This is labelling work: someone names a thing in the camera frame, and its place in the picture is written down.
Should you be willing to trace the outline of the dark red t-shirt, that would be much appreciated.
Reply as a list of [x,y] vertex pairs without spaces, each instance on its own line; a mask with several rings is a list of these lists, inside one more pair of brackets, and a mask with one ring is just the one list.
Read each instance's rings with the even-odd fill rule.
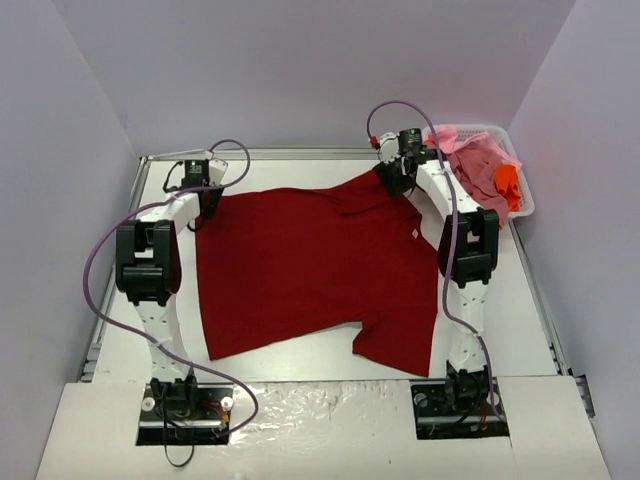
[[374,172],[318,189],[224,195],[193,237],[198,326],[208,360],[356,323],[352,355],[428,375],[439,309],[438,255],[422,215]]

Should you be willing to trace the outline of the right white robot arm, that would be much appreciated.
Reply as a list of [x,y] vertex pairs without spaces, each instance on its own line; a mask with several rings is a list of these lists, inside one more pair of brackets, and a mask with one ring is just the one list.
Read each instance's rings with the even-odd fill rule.
[[465,413],[486,398],[492,384],[482,334],[485,297],[498,260],[499,215],[466,193],[442,151],[428,148],[419,129],[371,136],[369,142],[378,157],[374,171],[388,194],[403,196],[418,188],[444,221],[438,245],[441,303],[454,330],[443,398],[450,410]]

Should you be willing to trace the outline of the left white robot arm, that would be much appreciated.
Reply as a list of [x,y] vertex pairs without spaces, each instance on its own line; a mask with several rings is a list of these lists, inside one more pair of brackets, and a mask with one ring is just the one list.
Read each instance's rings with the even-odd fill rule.
[[179,418],[195,415],[201,393],[177,316],[176,295],[182,283],[178,236],[208,215],[222,193],[228,163],[219,159],[181,160],[184,176],[165,185],[158,205],[138,213],[116,230],[116,286],[133,305],[149,344],[151,395]]

